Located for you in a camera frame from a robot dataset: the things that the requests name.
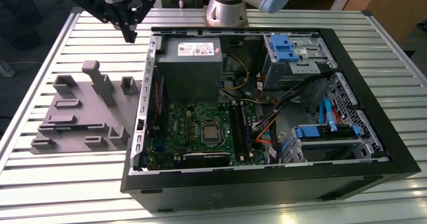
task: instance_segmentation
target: metal work table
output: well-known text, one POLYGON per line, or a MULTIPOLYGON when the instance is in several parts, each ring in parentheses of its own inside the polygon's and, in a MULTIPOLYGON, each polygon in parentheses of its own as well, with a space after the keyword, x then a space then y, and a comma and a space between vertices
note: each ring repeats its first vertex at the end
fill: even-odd
POLYGON ((72 13, 0 142, 0 222, 79 223, 137 220, 181 223, 387 223, 427 220, 427 79, 376 20, 360 12, 248 11, 252 27, 334 28, 423 170, 339 201, 148 213, 121 194, 125 152, 29 153, 59 74, 89 80, 84 60, 99 60, 111 80, 143 78, 151 26, 203 26, 203 10, 153 9, 135 44, 87 12, 72 13))

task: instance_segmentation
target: gray robot arm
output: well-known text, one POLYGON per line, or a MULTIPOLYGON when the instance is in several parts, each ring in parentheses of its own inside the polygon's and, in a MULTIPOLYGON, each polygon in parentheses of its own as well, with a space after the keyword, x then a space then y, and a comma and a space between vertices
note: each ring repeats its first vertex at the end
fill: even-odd
POLYGON ((289 0, 211 0, 205 21, 212 27, 241 27, 247 24, 247 7, 251 4, 267 13, 277 12, 289 0))
MULTIPOLYGON (((139 0, 140 6, 131 8, 132 0, 72 0, 103 23, 111 22, 121 30, 125 42, 136 39, 136 25, 144 20, 156 0, 139 0)), ((288 0, 211 0, 205 20, 212 27, 243 27, 247 24, 245 3, 263 12, 279 11, 288 0)))

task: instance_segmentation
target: cpu socket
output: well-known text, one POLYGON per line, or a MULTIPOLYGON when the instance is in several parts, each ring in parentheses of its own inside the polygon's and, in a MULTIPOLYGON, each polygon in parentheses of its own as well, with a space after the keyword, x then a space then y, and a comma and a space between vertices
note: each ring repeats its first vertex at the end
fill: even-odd
POLYGON ((201 143, 213 148, 224 144, 221 122, 219 120, 203 120, 201 122, 201 143))

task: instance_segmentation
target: green motherboard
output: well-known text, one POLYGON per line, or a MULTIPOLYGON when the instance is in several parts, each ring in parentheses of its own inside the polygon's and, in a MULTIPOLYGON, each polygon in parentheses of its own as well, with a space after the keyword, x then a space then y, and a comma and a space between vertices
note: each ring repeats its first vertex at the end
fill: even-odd
MULTIPOLYGON (((228 103, 173 103, 168 107, 167 137, 152 141, 153 170, 175 169, 176 153, 229 153, 229 166, 261 165, 265 163, 260 144, 252 145, 252 156, 240 159, 235 154, 232 122, 228 103)), ((256 121, 255 105, 243 105, 247 123, 256 121)))

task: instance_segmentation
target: sticker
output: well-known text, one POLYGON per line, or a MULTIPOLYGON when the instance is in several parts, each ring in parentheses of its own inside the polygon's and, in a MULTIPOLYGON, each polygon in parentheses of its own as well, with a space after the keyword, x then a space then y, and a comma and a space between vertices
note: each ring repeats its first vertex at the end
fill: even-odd
POLYGON ((256 82, 256 88, 257 88, 257 90, 260 90, 260 91, 263 90, 263 83, 259 82, 259 81, 256 82))
POLYGON ((213 42, 201 42, 201 43, 181 42, 177 45, 177 55, 179 56, 213 56, 215 55, 213 42))
POLYGON ((296 54, 307 54, 305 48, 303 49, 295 49, 296 54))
POLYGON ((272 147, 269 147, 268 153, 271 154, 271 156, 272 156, 273 158, 276 158, 277 152, 276 152, 276 150, 275 150, 272 147))

